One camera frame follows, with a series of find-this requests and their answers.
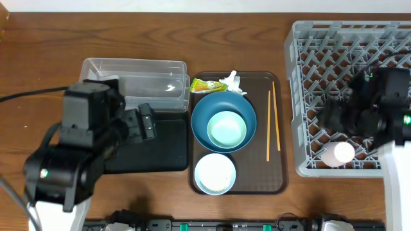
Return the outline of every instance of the food packet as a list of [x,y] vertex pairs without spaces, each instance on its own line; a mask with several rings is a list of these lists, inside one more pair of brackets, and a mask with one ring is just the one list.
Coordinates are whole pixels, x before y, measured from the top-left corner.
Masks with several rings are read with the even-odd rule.
[[211,93],[226,90],[227,85],[224,83],[219,81],[203,81],[196,78],[190,86],[190,92],[192,93]]

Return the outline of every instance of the light green bowl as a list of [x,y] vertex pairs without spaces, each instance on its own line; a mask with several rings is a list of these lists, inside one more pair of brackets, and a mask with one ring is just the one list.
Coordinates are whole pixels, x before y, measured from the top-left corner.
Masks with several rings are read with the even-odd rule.
[[208,137],[219,148],[234,148],[240,145],[246,133],[247,127],[243,118],[234,112],[219,112],[207,125]]

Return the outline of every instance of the crumpled paper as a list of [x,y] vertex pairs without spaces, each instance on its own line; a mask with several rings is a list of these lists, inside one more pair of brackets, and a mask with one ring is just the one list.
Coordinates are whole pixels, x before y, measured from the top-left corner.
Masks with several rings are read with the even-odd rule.
[[220,83],[224,83],[228,86],[228,91],[235,92],[243,96],[246,94],[246,92],[243,92],[243,90],[240,89],[240,77],[236,76],[236,74],[236,71],[231,71],[230,76],[219,81]]

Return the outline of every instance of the dish rack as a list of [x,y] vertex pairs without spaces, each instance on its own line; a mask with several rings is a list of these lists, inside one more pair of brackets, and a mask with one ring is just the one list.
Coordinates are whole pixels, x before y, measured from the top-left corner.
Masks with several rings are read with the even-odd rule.
[[[303,177],[382,177],[372,139],[321,128],[317,112],[329,99],[349,99],[347,80],[356,70],[395,51],[411,49],[411,22],[297,21],[284,43],[290,81],[292,142],[297,173]],[[393,56],[382,67],[411,69],[411,54]],[[320,156],[329,141],[354,146],[353,161],[336,168]]]

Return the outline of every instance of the brown tray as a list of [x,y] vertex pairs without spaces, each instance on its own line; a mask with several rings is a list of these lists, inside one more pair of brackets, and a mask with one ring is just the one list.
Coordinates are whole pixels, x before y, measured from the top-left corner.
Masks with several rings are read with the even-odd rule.
[[[229,75],[230,73],[200,73],[195,77],[205,81],[218,81]],[[237,73],[237,75],[241,77],[240,88],[248,92],[245,98],[256,111],[257,129],[248,145],[227,155],[234,162],[237,175],[233,187],[225,194],[280,194],[287,188],[288,175],[279,80],[275,75],[263,72]],[[281,151],[277,150],[272,82],[275,83]],[[270,90],[270,161],[267,162],[267,105]],[[204,96],[206,94],[191,94],[191,109],[194,109]],[[189,184],[196,193],[205,194],[195,183],[194,169],[197,162],[212,151],[203,147],[194,138],[192,131],[191,138],[193,150],[190,158]]]

